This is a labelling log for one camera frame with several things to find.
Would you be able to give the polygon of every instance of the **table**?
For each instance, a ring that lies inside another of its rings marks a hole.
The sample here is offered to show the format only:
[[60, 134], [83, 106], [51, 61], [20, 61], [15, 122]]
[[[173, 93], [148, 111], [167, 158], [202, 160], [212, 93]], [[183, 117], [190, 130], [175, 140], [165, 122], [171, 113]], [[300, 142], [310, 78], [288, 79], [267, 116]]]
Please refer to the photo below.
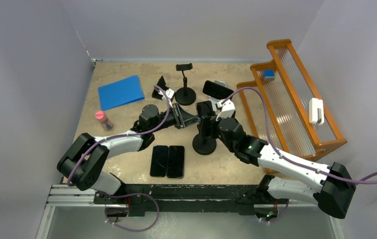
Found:
[[[92, 81], [86, 96], [83, 111], [75, 137], [87, 132], [92, 136], [107, 136], [129, 130], [138, 119], [141, 109], [148, 104], [157, 105], [160, 111], [166, 110], [163, 101], [153, 99], [153, 86], [160, 76], [164, 76], [166, 85], [174, 90], [183, 86], [182, 74], [175, 70], [177, 63], [116, 63], [97, 62]], [[115, 125], [110, 131], [104, 131], [95, 118], [100, 110], [98, 87], [126, 77], [138, 75], [145, 99], [107, 110], [108, 118]], [[202, 93], [206, 80], [221, 80], [228, 87], [236, 90], [237, 83], [254, 80], [250, 64], [214, 64], [194, 63], [191, 71], [186, 71], [188, 86], [197, 94], [196, 102], [206, 101], [208, 96]], [[259, 97], [253, 92], [246, 92], [253, 116], [257, 117], [257, 130], [264, 132], [264, 114]], [[233, 97], [236, 106], [236, 119], [243, 125], [247, 134], [251, 129], [247, 121], [243, 104], [238, 95]], [[195, 103], [183, 106], [184, 110], [195, 114]], [[199, 155], [192, 148], [192, 139], [198, 133], [193, 125], [184, 129], [170, 127], [154, 133], [156, 140], [145, 150], [130, 152], [106, 161], [103, 170], [117, 175], [125, 183], [145, 184], [258, 184], [264, 173], [262, 167], [240, 162], [230, 153], [222, 142], [217, 140], [217, 148], [211, 155]], [[185, 147], [185, 168], [182, 179], [150, 177], [150, 162], [154, 145], [182, 145]]]

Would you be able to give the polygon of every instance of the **smartphone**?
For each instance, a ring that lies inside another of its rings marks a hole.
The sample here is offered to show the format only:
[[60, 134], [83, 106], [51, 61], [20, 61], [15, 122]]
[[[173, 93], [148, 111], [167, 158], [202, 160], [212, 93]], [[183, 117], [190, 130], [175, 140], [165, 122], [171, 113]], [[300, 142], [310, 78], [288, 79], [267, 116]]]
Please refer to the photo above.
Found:
[[168, 153], [168, 170], [166, 176], [168, 178], [184, 177], [184, 146], [170, 146]]
[[155, 145], [151, 154], [150, 176], [165, 177], [168, 165], [168, 151], [166, 145]]

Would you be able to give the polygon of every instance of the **wooden frame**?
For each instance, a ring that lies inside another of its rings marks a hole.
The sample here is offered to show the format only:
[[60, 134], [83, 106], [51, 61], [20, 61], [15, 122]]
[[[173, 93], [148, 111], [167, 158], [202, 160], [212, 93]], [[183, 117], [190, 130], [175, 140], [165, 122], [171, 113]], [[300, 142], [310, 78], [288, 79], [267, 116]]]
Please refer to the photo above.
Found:
[[[284, 39], [284, 40], [276, 40], [276, 41], [271, 41], [267, 44], [267, 48], [270, 51], [270, 54], [273, 57], [273, 60], [265, 63], [257, 63], [253, 64], [250, 66], [250, 69], [253, 73], [254, 76], [254, 81], [250, 82], [242, 82], [237, 84], [238, 89], [242, 87], [258, 87], [259, 91], [263, 95], [266, 107], [268, 108], [269, 116], [270, 119], [273, 123], [273, 126], [275, 127], [276, 135], [279, 138], [282, 150], [286, 152], [290, 152], [287, 144], [287, 139], [283, 135], [283, 132], [280, 128], [280, 125], [277, 121], [276, 115], [274, 113], [274, 110], [271, 107], [270, 100], [266, 94], [264, 85], [266, 82], [264, 79], [261, 79], [258, 72], [261, 72], [261, 75], [263, 75], [263, 72], [265, 70], [273, 70], [275, 72], [279, 73], [279, 76], [286, 88], [286, 91], [295, 107], [295, 110], [301, 120], [302, 126], [304, 127], [305, 131], [307, 132], [307, 136], [311, 142], [311, 144], [314, 147], [314, 150], [316, 153], [311, 154], [311, 155], [298, 155], [302, 158], [308, 159], [310, 161], [317, 161], [323, 156], [327, 155], [328, 153], [334, 151], [335, 149], [339, 148], [343, 144], [345, 144], [347, 141], [345, 140], [344, 136], [342, 135], [341, 131], [338, 128], [338, 125], [336, 124], [335, 120], [332, 117], [331, 112], [327, 108], [327, 106], [324, 104], [324, 109], [325, 109], [325, 118], [326, 122], [328, 123], [329, 127], [331, 128], [335, 140], [332, 141], [326, 141], [326, 142], [321, 142], [319, 135], [317, 131], [315, 130], [314, 126], [309, 123], [308, 119], [308, 109], [305, 109], [303, 107], [303, 104], [301, 102], [300, 97], [298, 96], [298, 93], [296, 92], [291, 79], [289, 78], [289, 75], [286, 72], [286, 69], [283, 66], [282, 60], [280, 59], [277, 49], [286, 49], [291, 53], [291, 56], [293, 60], [295, 61], [299, 71], [301, 72], [301, 75], [303, 76], [306, 84], [310, 88], [311, 93], [313, 94], [313, 97], [322, 99], [322, 96], [320, 95], [319, 91], [317, 90], [316, 85], [313, 83], [313, 81], [310, 78], [310, 75], [308, 74], [306, 68], [304, 67], [303, 63], [301, 62], [297, 52], [295, 51], [294, 47], [291, 44], [291, 40], [289, 39]], [[253, 131], [253, 134], [258, 137], [258, 132], [257, 129], [254, 125], [254, 120], [250, 112], [250, 108], [248, 106], [246, 97], [243, 92], [240, 92], [241, 100], [243, 102], [244, 108], [246, 110], [247, 118], [249, 120], [251, 129]], [[266, 173], [276, 173], [274, 170], [266, 169]]]

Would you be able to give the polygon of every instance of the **phone holder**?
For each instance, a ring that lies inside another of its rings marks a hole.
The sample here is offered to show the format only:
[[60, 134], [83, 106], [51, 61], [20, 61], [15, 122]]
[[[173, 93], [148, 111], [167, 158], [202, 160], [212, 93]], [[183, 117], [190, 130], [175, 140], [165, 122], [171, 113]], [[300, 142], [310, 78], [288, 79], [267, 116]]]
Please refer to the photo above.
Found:
[[212, 120], [215, 112], [210, 101], [199, 102], [196, 104], [197, 115], [201, 118], [197, 125], [199, 133], [193, 139], [193, 149], [201, 155], [209, 155], [216, 149], [216, 140], [211, 138]]
[[179, 104], [183, 106], [189, 106], [196, 101], [196, 92], [194, 92], [193, 89], [187, 87], [188, 80], [187, 77], [185, 77], [184, 71], [193, 69], [193, 64], [177, 64], [175, 68], [177, 71], [182, 72], [184, 82], [184, 87], [176, 91], [175, 99]]

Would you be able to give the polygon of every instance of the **blue folder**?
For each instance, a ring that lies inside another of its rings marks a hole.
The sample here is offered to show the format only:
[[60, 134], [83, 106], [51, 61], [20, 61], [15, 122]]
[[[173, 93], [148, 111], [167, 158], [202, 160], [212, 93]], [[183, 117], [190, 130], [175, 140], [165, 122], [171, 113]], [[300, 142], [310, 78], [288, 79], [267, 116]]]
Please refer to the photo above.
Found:
[[138, 76], [130, 76], [123, 80], [100, 86], [98, 90], [100, 108], [103, 111], [144, 100]]

